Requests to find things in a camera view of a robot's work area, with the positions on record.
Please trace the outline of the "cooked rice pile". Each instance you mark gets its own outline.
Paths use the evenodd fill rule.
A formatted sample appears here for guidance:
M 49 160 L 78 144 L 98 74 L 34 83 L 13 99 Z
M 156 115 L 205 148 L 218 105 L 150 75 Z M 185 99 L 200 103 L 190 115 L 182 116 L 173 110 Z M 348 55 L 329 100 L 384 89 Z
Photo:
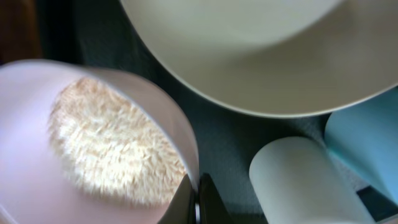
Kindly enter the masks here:
M 187 173 L 160 128 L 95 79 L 79 79 L 57 95 L 48 132 L 65 177 L 94 198 L 159 207 L 171 202 Z

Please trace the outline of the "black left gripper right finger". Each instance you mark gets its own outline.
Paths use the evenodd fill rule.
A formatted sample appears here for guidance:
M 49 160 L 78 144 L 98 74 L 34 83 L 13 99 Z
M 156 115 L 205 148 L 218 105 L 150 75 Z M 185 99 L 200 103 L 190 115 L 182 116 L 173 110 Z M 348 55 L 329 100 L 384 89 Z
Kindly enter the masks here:
M 204 173 L 198 191 L 201 224 L 233 224 L 211 176 Z

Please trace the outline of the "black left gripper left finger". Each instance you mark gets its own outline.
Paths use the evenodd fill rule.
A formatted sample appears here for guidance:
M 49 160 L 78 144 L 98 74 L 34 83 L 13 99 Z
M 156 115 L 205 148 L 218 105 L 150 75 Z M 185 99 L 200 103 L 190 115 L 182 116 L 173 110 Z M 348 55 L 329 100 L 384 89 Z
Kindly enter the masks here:
M 195 224 L 195 191 L 186 175 L 158 224 Z

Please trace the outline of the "small pink bowl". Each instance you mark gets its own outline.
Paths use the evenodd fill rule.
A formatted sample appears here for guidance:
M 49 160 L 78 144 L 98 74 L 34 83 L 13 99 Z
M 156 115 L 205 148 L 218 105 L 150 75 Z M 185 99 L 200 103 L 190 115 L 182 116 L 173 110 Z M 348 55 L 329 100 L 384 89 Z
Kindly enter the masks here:
M 169 205 L 126 208 L 79 193 L 62 174 L 49 146 L 52 103 L 70 83 L 90 77 L 140 106 L 170 139 L 196 192 L 198 147 L 192 126 L 174 100 L 138 75 L 51 60 L 1 67 L 1 220 L 5 223 L 157 223 Z

